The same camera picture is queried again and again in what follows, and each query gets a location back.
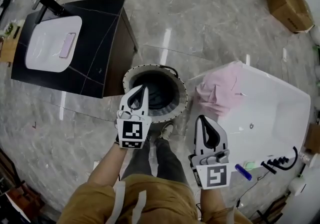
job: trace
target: smartphone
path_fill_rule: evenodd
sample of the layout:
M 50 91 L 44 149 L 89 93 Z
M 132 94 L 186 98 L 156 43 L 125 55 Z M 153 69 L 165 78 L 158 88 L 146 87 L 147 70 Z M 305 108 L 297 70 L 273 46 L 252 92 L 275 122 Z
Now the smartphone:
M 59 57 L 60 58 L 67 58 L 74 42 L 76 33 L 68 33 L 66 34 L 65 40 L 63 42 L 62 49 L 60 51 Z

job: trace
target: cable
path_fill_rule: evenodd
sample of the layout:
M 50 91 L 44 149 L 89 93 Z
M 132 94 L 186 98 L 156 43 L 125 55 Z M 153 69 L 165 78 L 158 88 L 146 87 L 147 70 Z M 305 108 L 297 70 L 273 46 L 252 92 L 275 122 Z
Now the cable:
M 256 183 L 254 183 L 253 186 L 251 186 L 246 192 L 244 192 L 244 193 L 242 194 L 242 196 L 239 197 L 238 201 L 236 202 L 236 206 L 235 206 L 235 207 L 237 207 L 237 208 L 239 207 L 241 198 L 242 198 L 249 190 L 251 190 L 255 185 L 257 185 L 259 181 L 261 181 L 264 177 L 266 177 L 268 173 L 270 173 L 269 170 L 267 171 L 267 173 L 266 173 L 265 175 L 259 176 L 259 177 L 256 179 Z
M 198 195 L 198 193 L 201 191 L 201 189 L 199 189 L 196 193 L 195 193 L 195 195 L 194 195 L 194 199 L 196 199 L 196 197 L 197 197 L 197 195 Z M 201 208 L 199 207 L 199 205 L 200 205 L 200 203 L 196 203 L 195 204 L 195 206 L 199 209 L 199 211 L 200 211 L 200 214 L 201 214 L 201 216 L 200 216 L 200 218 L 201 218 L 201 220 L 202 220 L 202 211 L 201 211 Z

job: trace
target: sink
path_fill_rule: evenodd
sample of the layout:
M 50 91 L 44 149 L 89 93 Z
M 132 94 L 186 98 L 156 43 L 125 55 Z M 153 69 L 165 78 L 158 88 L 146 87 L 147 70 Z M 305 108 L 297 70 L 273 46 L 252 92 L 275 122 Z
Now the sink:
M 45 20 L 36 25 L 25 56 L 26 67 L 57 73 L 64 71 L 74 56 L 81 26 L 79 16 Z

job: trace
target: gray pants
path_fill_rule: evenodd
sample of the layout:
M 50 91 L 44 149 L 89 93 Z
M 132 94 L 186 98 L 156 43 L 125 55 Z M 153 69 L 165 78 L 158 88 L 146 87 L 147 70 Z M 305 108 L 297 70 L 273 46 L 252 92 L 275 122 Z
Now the gray pants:
M 163 138 L 157 138 L 154 141 L 156 146 L 156 158 L 158 161 L 157 177 L 181 182 L 188 185 L 184 169 L 177 156 L 171 151 L 169 142 Z M 128 177 L 131 174 L 145 174 L 152 176 L 149 163 L 150 142 L 146 139 L 141 149 L 135 149 L 132 154 L 129 165 L 121 178 Z

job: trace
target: pink towel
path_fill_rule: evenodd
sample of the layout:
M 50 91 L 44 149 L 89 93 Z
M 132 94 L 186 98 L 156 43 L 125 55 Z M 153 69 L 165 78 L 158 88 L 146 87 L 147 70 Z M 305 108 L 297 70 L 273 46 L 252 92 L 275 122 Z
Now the pink towel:
M 231 108 L 239 105 L 243 94 L 239 89 L 242 62 L 232 62 L 224 68 L 205 75 L 195 89 L 200 104 L 206 110 L 225 116 Z

